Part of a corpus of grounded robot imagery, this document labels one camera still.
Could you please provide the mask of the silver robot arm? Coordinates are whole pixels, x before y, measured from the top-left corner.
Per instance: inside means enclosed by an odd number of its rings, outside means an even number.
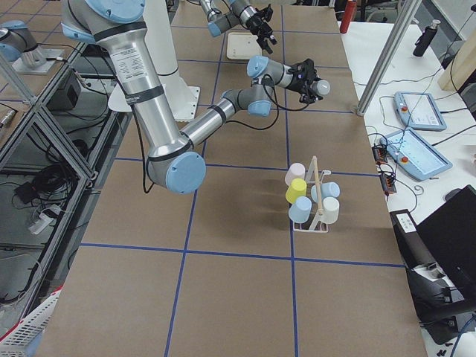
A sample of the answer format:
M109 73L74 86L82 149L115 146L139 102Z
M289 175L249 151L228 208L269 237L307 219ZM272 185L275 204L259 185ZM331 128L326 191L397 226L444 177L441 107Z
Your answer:
M201 0L189 1L189 3L200 6L203 10L208 22L208 30L213 37L240 25L256 36L256 42L262 50L268 54L273 53L269 44L276 45L277 40L270 26L274 12L270 4L263 9L258 9L249 1L223 1L226 9L222 12L215 1Z
M247 64L251 85L228 90L194 121L179 129L164 87L146 45L145 1L63 1L63 33L97 44L109 52L125 100L149 141L144 172L155 184L187 194L202 184L206 165L194 147L209 138L240 110L265 117L273 105L274 88L300 94L304 105L329 94L311 59L288 66L254 56Z

